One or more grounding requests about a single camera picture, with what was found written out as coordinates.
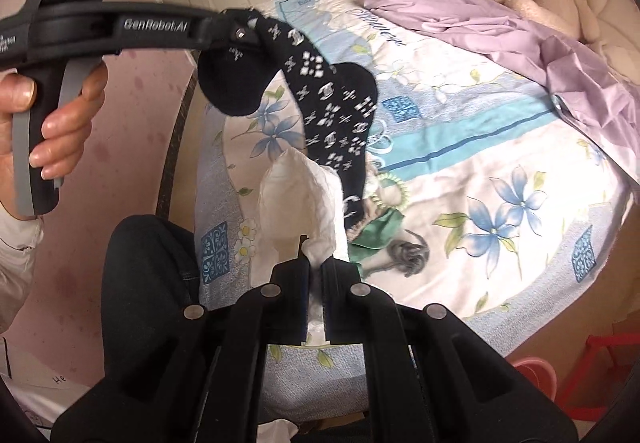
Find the metal screw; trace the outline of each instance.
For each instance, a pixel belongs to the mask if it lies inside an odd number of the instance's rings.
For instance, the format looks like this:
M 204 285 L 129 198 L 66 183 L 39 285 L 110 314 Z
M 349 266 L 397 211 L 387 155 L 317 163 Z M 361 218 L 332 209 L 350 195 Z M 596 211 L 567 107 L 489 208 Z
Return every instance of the metal screw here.
M 263 297 L 277 297 L 281 291 L 277 284 L 265 284 L 260 288 Z
M 431 318 L 441 320 L 442 318 L 447 316 L 447 309 L 442 304 L 430 304 L 427 307 L 427 314 Z
M 191 304 L 184 309 L 184 317 L 188 320 L 197 320 L 204 315 L 204 307 L 200 304 Z
M 351 293 L 356 297 L 366 297 L 371 293 L 371 288 L 364 282 L 358 282 L 351 286 Z

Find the purple blanket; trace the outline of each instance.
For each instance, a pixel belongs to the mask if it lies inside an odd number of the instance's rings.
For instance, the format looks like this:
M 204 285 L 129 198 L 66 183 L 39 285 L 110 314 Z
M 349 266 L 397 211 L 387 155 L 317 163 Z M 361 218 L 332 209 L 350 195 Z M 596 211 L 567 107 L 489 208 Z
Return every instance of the purple blanket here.
M 587 46 L 492 0 L 358 0 L 412 31 L 480 53 L 546 87 L 562 119 L 640 182 L 638 86 L 620 83 Z

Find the patterned sock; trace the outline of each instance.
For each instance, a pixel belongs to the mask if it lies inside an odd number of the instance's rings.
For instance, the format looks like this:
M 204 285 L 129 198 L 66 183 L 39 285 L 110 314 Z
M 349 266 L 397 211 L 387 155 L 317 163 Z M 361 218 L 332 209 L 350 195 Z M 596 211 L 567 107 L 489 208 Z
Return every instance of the patterned sock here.
M 255 29 L 262 55 L 226 48 L 204 52 L 198 62 L 207 99 L 231 116 L 245 116 L 260 105 L 262 94 L 282 69 L 304 120 L 309 158 L 337 171 L 344 192 L 344 222 L 351 228 L 364 215 L 365 148 L 378 101 L 376 81 L 351 63 L 331 65 L 309 39 L 289 24 L 255 10 L 229 10 Z

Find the white sleeve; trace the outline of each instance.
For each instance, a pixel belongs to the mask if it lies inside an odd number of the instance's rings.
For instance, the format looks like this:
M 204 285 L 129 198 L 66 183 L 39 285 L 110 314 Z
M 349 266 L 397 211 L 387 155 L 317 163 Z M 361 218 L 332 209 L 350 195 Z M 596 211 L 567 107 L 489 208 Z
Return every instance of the white sleeve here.
M 42 236 L 40 218 L 15 219 L 0 203 L 0 333 L 9 328 L 29 295 Z

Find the bed sheet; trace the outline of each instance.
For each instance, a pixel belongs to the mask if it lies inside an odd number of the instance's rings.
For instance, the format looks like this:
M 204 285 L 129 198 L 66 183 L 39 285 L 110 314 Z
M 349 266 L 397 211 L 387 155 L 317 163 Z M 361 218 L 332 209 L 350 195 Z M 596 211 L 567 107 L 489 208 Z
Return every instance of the bed sheet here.
M 305 32 L 328 61 L 359 63 L 377 79 L 368 150 L 392 175 L 389 199 L 398 188 L 407 197 L 394 238 L 430 254 L 406 277 L 402 261 L 372 249 L 358 258 L 367 282 L 412 307 L 447 305 L 506 355 L 594 281 L 628 188 L 602 152 L 555 115 L 541 86 L 355 0 L 277 0 L 262 10 Z M 207 107 L 196 251 L 210 308 L 269 278 L 255 253 L 257 189 L 276 150 L 255 149 L 267 119 L 303 135 L 281 73 L 252 116 L 225 118 Z M 290 148 L 277 134 L 272 141 Z M 365 408 L 362 349 L 270 347 L 264 394 L 267 409 L 297 421 Z

